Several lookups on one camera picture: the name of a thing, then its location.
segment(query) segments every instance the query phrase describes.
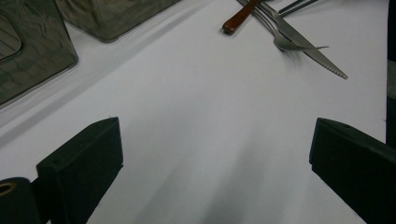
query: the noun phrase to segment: knife handle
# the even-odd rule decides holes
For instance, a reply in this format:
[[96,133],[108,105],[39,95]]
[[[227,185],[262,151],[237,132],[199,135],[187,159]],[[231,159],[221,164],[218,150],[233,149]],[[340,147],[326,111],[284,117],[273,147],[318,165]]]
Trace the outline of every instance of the knife handle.
[[250,0],[241,10],[233,15],[229,20],[224,22],[222,29],[227,35],[233,35],[238,27],[244,22],[244,20],[254,10],[254,7],[259,3],[259,0]]

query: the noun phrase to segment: tabletop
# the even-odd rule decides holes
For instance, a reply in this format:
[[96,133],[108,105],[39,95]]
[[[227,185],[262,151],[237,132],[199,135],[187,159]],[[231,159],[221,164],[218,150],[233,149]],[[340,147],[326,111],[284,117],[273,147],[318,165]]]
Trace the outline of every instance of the tabletop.
[[[269,2],[279,10],[291,0]],[[183,0],[105,44],[66,24],[78,64],[0,110],[0,179],[120,118],[124,167],[89,223],[364,223],[308,162],[317,118],[384,141],[387,0],[285,20],[348,76],[281,52],[236,0]]]

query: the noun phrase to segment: black rectangular object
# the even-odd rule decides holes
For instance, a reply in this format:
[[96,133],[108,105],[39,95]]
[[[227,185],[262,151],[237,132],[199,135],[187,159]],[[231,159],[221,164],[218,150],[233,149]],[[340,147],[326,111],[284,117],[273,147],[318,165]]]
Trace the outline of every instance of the black rectangular object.
[[117,118],[98,121],[37,165],[52,224],[86,223],[122,166]]
[[312,170],[367,223],[396,223],[396,150],[344,123],[318,119]]

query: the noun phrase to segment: pile of utensils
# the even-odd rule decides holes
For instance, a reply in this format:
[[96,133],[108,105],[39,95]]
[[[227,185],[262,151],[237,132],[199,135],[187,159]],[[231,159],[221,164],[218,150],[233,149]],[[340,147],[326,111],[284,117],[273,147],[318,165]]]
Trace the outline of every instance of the pile of utensils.
[[335,73],[337,76],[347,79],[347,75],[319,51],[327,47],[315,47],[283,19],[283,17],[290,13],[300,8],[307,7],[317,1],[318,0],[297,0],[277,12],[263,0],[250,0],[249,2],[248,0],[238,0],[244,7],[229,20],[224,22],[222,28],[225,34],[232,35],[244,20],[250,14],[253,14],[273,34],[274,44],[277,48],[282,51],[302,51],[308,57]]

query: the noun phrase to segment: knife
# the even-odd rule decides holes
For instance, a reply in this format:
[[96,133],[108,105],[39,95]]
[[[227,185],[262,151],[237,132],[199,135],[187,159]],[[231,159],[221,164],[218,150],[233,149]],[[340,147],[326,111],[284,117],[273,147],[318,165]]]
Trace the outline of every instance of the knife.
[[[242,3],[242,5],[247,3],[247,0],[238,0],[238,1]],[[303,37],[291,25],[289,25],[285,20],[283,20],[283,18],[279,15],[279,13],[277,13],[273,8],[268,6],[268,4],[266,4],[264,1],[261,1],[257,5],[257,7],[277,24],[279,32],[282,35],[284,35],[287,39],[289,39],[291,42],[293,42],[296,45],[314,48],[314,45],[312,45],[307,39],[305,39],[305,37]],[[335,66],[335,64],[333,64],[329,59],[327,59],[319,50],[314,49],[314,50],[305,51],[304,54],[306,54],[312,60],[322,65],[329,71],[335,73],[337,76],[342,77],[344,79],[348,78],[348,76],[344,74],[343,71],[341,71],[337,66]]]

